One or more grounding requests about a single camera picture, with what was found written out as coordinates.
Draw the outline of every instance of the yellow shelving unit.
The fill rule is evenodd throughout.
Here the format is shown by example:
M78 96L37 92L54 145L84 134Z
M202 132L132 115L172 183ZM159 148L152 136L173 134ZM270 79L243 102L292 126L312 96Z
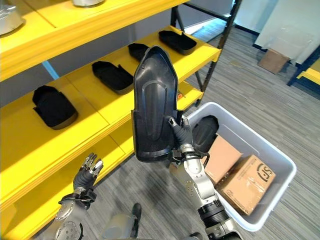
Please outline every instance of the yellow shelving unit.
M178 100L178 108L181 110L203 95L186 82L180 83L179 92L183 95ZM134 152L131 120L2 211L1 235L6 240L24 240L47 224L59 210L58 201L73 191L73 178L91 152L97 153L104 162L96 181L98 182Z
M180 33L171 26L165 29ZM181 83L220 54L217 48L194 39L196 49L188 56L180 55L160 42L157 32L137 43L163 47ZM127 46L100 60L121 64L132 75L139 64L130 56ZM67 128L52 130L32 110L33 92L1 108L1 148L4 149L1 158L5 159L1 162L1 211L131 118L133 91L125 95L114 93L94 76L91 63L49 85L67 96L79 112L79 118ZM182 98L178 102L184 102L183 109L202 96L202 92L187 83L181 84L179 89L192 98ZM12 180L17 174L21 176Z
M106 0L96 7L81 8L70 0L13 0L25 24L0 38L0 81L184 2Z
M300 73L296 78L305 77L312 82L320 85L320 58L315 61L306 71Z
M0 82L59 54L88 43L115 30L186 0L105 0L81 8L70 0L11 0L25 24L0 36ZM240 2L232 7L236 12ZM171 15L177 20L177 8ZM222 48L235 13L230 16L219 43ZM175 27L163 30L181 34ZM159 41L158 32L138 41L157 45L168 53L178 76L178 109L184 110L201 99L203 92L185 80L211 62L204 91L221 53L192 36L195 51L181 55ZM134 75L138 61L127 46L97 61L121 64ZM1 144L1 237L25 240L47 224L59 209L57 202L73 191L73 178L84 158L95 152L103 158L104 168L97 182L134 152L131 110L133 91L118 95L103 85L87 64L48 84L63 92L77 109L78 119L70 126L53 130L32 109L33 92L0 109Z

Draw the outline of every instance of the wall baseboard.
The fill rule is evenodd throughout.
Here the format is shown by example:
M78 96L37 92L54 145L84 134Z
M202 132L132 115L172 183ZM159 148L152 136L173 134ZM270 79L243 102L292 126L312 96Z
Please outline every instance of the wall baseboard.
M250 34L253 34L253 35L255 35L255 36L259 36L259 32L257 32L257 31L253 31L253 30L251 30L251 29L249 29L249 28L246 28L246 27L244 27L244 26L240 26L240 25L238 25L238 24L236 24L235 26L234 26L236 29L240 29L240 30L242 30L242 31L245 31L245 32L247 32L247 33L250 33Z

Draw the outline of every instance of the white plastic bin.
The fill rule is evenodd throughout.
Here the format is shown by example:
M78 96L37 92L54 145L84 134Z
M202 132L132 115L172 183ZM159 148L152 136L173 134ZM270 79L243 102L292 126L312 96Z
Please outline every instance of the white plastic bin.
M297 167L283 152L215 102L204 104L187 118L191 127L194 127L197 122L208 115L213 115L218 119L217 133L242 152L244 157L255 154L276 174L275 179L250 216L240 215L219 195L230 216L243 229L256 232L263 227L270 212L284 194L296 174Z

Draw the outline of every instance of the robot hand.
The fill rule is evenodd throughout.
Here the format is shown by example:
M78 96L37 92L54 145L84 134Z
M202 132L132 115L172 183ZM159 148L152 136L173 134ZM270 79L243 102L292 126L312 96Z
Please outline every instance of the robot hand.
M173 117L170 117L169 124L172 127L174 135L179 146L191 145L193 143L193 136L188 119L182 115L182 126L179 126Z
M85 158L73 179L73 193L59 201L61 208L51 226L45 231L45 240L80 240L83 237L81 220L90 204L96 200L93 185L104 166L101 159L94 163L96 158L97 155L94 153Z
M93 188L93 185L97 179L98 174L101 169L104 167L104 163L99 159L95 165L94 161L97 158L97 155L93 152L90 153L88 157L85 158L84 163L80 167L78 173L73 179L73 190L83 190L87 191Z

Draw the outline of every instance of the cardboard box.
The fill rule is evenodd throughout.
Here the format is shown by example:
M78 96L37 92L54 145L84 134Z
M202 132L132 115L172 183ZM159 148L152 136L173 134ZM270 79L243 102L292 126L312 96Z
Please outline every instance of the cardboard box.
M289 57L273 49L268 49L263 58L258 62L258 66L277 74L289 60Z
M242 156L242 153L235 149L223 137L218 135L214 140L210 150L210 159L205 166L205 172L216 185L232 168L232 166Z
M267 165L251 155L241 159L217 189L234 209L250 215L275 177Z

